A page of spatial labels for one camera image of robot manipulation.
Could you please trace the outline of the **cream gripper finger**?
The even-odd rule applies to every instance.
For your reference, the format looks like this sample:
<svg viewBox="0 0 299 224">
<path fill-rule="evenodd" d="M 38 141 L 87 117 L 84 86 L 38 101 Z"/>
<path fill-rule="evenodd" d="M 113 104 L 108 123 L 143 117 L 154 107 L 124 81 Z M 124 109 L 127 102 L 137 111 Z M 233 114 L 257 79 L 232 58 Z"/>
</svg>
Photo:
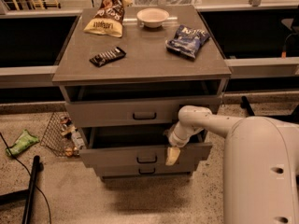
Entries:
<svg viewBox="0 0 299 224">
<path fill-rule="evenodd" d="M 178 147 L 169 147 L 167 149 L 165 164 L 167 166 L 174 165 L 178 160 L 179 155 L 180 155 L 180 149 Z"/>
</svg>

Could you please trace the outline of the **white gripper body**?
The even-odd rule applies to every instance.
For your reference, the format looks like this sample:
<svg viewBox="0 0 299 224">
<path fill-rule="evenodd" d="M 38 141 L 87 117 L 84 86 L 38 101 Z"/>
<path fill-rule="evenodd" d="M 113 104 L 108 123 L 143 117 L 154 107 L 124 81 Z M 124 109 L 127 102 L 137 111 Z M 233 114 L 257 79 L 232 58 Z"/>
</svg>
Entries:
<svg viewBox="0 0 299 224">
<path fill-rule="evenodd" d="M 173 124 L 164 135 L 172 147 L 185 147 L 189 142 L 187 131 L 180 123 Z"/>
</svg>

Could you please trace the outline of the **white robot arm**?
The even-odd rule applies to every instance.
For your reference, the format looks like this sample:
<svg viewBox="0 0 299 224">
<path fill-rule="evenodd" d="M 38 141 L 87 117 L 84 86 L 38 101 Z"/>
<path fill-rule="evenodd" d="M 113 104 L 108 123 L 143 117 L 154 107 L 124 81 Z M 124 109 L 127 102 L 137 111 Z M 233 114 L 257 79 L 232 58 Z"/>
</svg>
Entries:
<svg viewBox="0 0 299 224">
<path fill-rule="evenodd" d="M 214 115 L 206 107 L 185 105 L 166 133 L 171 145 L 166 163 L 174 164 L 190 137 L 203 130 L 225 139 L 224 224 L 299 224 L 298 124 Z"/>
</svg>

